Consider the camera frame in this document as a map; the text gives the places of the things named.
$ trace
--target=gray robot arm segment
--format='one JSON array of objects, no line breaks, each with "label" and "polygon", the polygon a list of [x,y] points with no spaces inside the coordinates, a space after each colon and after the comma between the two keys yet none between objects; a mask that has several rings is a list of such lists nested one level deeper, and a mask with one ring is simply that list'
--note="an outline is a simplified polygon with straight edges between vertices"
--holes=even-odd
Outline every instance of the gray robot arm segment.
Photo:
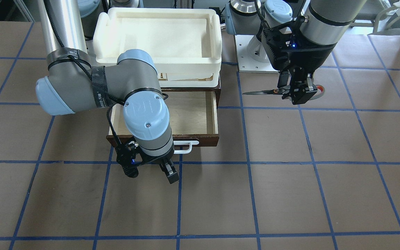
[{"label": "gray robot arm segment", "polygon": [[[116,160],[124,173],[136,177],[137,166],[153,162],[170,183],[176,182],[169,110],[150,55],[130,49],[118,57],[117,65],[92,68],[86,47],[81,45],[84,37],[76,0],[38,3],[49,53],[49,76],[39,79],[35,88],[41,107],[51,115],[64,115],[124,104],[125,125],[133,137],[122,143],[112,131]],[[137,154],[143,159],[140,163],[134,161]]]}]

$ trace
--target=black scissors blade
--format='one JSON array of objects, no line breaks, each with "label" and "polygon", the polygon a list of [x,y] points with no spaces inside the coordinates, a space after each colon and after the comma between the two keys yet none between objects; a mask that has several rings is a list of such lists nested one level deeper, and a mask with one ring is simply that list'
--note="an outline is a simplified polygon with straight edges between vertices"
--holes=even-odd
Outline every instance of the black scissors blade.
[{"label": "black scissors blade", "polygon": [[242,93],[242,95],[278,95],[279,90],[262,90]]}]

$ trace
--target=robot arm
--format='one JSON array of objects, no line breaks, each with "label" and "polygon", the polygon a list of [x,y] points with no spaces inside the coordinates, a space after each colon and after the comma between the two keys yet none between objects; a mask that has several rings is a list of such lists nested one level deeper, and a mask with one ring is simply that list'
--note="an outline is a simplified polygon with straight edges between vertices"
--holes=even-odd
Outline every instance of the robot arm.
[{"label": "robot arm", "polygon": [[[49,76],[36,83],[41,107],[50,115],[124,105],[126,127],[133,137],[116,137],[117,162],[129,177],[137,167],[158,163],[170,183],[178,180],[171,160],[174,153],[169,111],[157,70],[145,51],[127,50],[117,65],[91,67],[76,0],[38,0],[46,41]],[[141,155],[142,162],[135,162]]]},{"label": "robot arm", "polygon": [[311,0],[305,16],[284,23],[279,22],[278,17],[292,11],[285,11],[289,6],[282,0],[266,0],[265,8],[261,8],[260,0],[232,2],[234,5],[229,8],[233,11],[227,21],[248,16],[248,13],[239,14],[233,6],[254,7],[255,13],[251,18],[254,19],[254,14],[257,14],[261,25],[252,28],[253,34],[259,30],[257,38],[260,38],[271,65],[279,71],[278,89],[264,93],[282,95],[283,99],[290,99],[292,104],[298,105],[311,100],[317,93],[314,71],[325,62],[366,0]]}]

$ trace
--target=silver pole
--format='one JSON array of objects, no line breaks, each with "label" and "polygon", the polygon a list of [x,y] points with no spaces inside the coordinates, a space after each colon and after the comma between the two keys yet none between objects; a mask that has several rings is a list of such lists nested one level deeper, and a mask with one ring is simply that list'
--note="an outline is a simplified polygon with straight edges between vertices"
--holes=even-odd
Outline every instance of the silver pole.
[{"label": "silver pole", "polygon": [[[83,26],[81,25],[80,10],[77,0],[49,0],[49,12],[58,35],[65,47],[79,49],[87,53],[84,40]],[[44,41],[47,54],[60,48],[52,31],[43,0],[38,0],[41,24],[43,26]]]}]

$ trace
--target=chair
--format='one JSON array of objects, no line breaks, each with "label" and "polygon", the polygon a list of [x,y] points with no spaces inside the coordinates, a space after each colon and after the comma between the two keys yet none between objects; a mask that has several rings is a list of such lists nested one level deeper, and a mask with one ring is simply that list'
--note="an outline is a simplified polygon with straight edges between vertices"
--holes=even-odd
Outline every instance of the chair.
[{"label": "chair", "polygon": [[[400,0],[368,0],[357,14],[351,27],[373,27],[373,32],[377,32],[379,22],[387,17],[387,14],[394,14],[400,8]],[[369,23],[358,23],[356,20],[366,20]]]}]

